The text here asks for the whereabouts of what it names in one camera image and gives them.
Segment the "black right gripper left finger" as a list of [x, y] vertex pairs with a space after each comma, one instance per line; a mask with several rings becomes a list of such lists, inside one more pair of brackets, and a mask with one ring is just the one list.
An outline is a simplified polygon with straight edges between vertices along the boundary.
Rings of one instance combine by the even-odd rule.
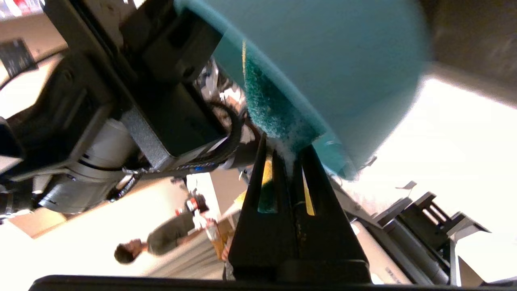
[[298, 238], [292, 209], [297, 199], [296, 186], [287, 176], [285, 162], [274, 152], [273, 200], [277, 212], [261, 213], [266, 159], [267, 137], [262, 135], [228, 260], [236, 280], [299, 282]]

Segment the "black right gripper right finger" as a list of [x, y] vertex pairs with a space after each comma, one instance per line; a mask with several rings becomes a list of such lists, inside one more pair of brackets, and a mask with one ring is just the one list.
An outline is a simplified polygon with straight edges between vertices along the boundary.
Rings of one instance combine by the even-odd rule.
[[295, 277], [314, 283], [371, 283], [367, 256], [315, 149], [297, 156], [292, 177]]

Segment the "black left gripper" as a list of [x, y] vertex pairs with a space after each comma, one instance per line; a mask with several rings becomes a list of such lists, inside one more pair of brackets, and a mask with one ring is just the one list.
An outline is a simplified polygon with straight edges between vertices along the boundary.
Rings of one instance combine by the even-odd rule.
[[179, 168], [225, 137], [193, 85], [222, 34], [197, 14], [174, 0], [46, 0], [44, 12], [93, 61], [153, 169]]

